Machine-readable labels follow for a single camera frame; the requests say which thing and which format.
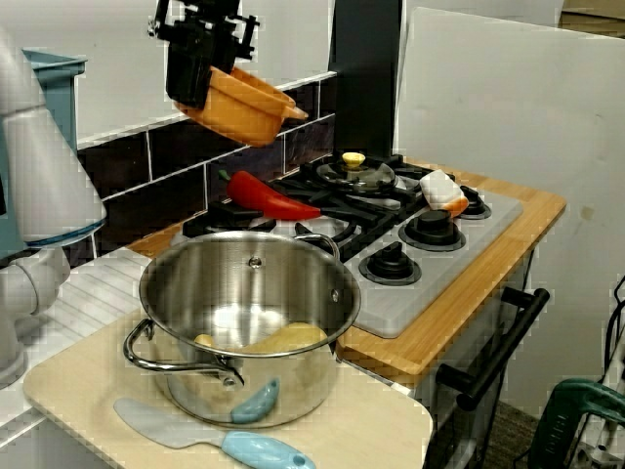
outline wooden countertop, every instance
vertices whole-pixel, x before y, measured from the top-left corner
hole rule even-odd
[[[243,469],[209,445],[162,447],[117,416],[113,404],[120,398],[186,415],[158,391],[149,373],[124,360],[122,344],[141,316],[139,311],[128,315],[35,366],[25,377],[24,392],[113,467]],[[135,350],[141,353],[145,346],[142,337]],[[346,364],[339,366],[336,386],[318,408],[294,422],[254,431],[300,450],[318,469],[422,467],[433,430],[425,408]]]
[[[456,176],[456,182],[495,192],[521,201],[518,219],[458,276],[447,289],[398,338],[382,339],[352,327],[339,341],[340,355],[404,386],[413,387],[427,374],[448,344],[479,313],[494,290],[515,271],[523,256],[534,248],[566,207],[553,193],[518,186],[485,176],[408,160],[421,166],[442,169]],[[147,257],[167,248],[180,225],[153,234],[129,246]]]

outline red pepper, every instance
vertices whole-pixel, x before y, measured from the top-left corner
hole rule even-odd
[[[237,171],[230,177],[226,193],[241,207],[262,210],[268,218],[295,221],[321,216],[318,208],[285,197],[247,171]]]

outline stainless steel pot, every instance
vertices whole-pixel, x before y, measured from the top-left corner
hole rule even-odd
[[[303,240],[324,240],[335,257]],[[160,390],[186,412],[232,427],[270,427],[320,405],[334,386],[329,344],[354,322],[360,292],[320,234],[209,234],[154,259],[141,279],[142,320],[124,343],[126,359],[153,371]],[[327,338],[292,352],[224,349],[256,343],[292,322]],[[133,347],[145,333],[147,357]],[[199,334],[213,346],[194,342]]]

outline black oven handle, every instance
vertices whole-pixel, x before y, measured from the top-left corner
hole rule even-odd
[[[538,288],[532,295],[506,287],[501,295],[501,301],[517,306],[523,311],[517,313],[514,324],[501,337],[499,346],[480,368],[479,375],[472,376],[448,364],[442,364],[438,368],[437,383],[461,393],[456,398],[456,402],[463,410],[473,411],[478,407],[481,398],[490,388],[494,379],[504,370],[510,356],[549,301],[549,292],[543,288]]]

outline yellow knob on lid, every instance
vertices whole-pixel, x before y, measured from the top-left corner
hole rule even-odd
[[[364,154],[356,152],[343,153],[343,161],[351,168],[356,168],[364,162]]]

